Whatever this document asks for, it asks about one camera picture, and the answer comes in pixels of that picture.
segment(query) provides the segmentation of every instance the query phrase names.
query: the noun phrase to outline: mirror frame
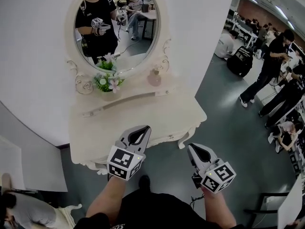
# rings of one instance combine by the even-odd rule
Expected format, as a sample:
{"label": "mirror frame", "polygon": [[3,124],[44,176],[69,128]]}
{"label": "mirror frame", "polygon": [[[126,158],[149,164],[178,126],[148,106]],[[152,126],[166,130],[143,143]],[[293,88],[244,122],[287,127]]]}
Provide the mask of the mirror frame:
{"label": "mirror frame", "polygon": [[[76,70],[76,90],[81,94],[90,94],[93,91],[92,79],[96,74],[105,75],[106,72],[98,70],[89,64],[79,52],[75,40],[75,19],[79,6],[83,0],[73,0],[69,6],[64,24],[64,38],[68,57],[66,62],[70,64],[71,70]],[[169,31],[169,17],[165,0],[153,0],[157,10],[156,32],[150,51],[146,58],[134,68],[120,73],[122,79],[140,74],[147,69],[158,68],[168,70],[169,61],[166,49],[169,48],[171,40]]]}

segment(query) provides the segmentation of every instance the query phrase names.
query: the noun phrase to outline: oval mirror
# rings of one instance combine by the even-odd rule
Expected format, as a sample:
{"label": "oval mirror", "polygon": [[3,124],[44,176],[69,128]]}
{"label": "oval mirror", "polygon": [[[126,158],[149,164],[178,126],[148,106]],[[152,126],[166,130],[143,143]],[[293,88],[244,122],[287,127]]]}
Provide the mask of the oval mirror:
{"label": "oval mirror", "polygon": [[153,0],[84,0],[75,19],[77,47],[96,69],[128,71],[150,52],[157,18]]}

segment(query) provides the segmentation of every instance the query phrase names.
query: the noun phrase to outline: brown wall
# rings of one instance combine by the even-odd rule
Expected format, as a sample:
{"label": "brown wall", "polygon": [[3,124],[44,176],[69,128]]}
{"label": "brown wall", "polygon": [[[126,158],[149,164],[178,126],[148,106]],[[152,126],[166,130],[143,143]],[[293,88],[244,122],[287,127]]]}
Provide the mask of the brown wall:
{"label": "brown wall", "polygon": [[[273,14],[269,13],[267,10],[261,8],[255,3],[250,2],[249,0],[240,0],[237,12],[246,19],[257,19],[260,26],[272,23],[272,26],[276,27],[278,31],[283,32],[286,29],[290,29],[288,25],[281,22]],[[296,33],[295,43],[302,47],[305,51],[305,41],[303,41]]]}

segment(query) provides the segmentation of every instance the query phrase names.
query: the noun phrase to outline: green floor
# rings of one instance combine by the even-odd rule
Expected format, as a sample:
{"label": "green floor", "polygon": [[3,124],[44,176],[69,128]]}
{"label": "green floor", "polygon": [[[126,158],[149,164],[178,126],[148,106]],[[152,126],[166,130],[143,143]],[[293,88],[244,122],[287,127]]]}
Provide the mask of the green floor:
{"label": "green floor", "polygon": [[[213,57],[197,92],[196,99],[207,114],[207,121],[197,128],[190,142],[206,145],[230,162],[237,177],[224,190],[224,196],[237,222],[246,225],[250,217],[243,209],[254,208],[261,192],[289,189],[295,175],[287,153],[278,155],[267,141],[266,118],[257,114],[262,107],[260,101],[256,99],[247,109],[237,101],[248,85],[232,74],[225,63]],[[179,150],[176,143],[163,143],[147,149],[146,156],[141,170],[128,182],[127,194],[137,188],[138,178],[145,173],[150,176],[155,193],[169,193],[187,203],[191,196],[201,195],[191,179],[194,169],[186,149]],[[59,194],[60,204],[82,203],[83,209],[72,212],[77,221],[105,187],[107,177],[74,165],[69,149],[61,151],[61,158],[69,192]],[[204,217],[203,200],[196,201],[195,211]],[[274,226],[275,222],[276,217],[268,215],[259,227]]]}

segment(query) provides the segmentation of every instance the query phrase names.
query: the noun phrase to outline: black shoe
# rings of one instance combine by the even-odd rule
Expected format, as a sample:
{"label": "black shoe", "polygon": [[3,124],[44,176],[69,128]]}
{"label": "black shoe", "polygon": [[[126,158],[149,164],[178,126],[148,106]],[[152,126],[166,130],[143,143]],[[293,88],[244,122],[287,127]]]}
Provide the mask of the black shoe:
{"label": "black shoe", "polygon": [[151,180],[147,175],[141,176],[139,180],[139,188],[140,190],[150,192],[151,191]]}

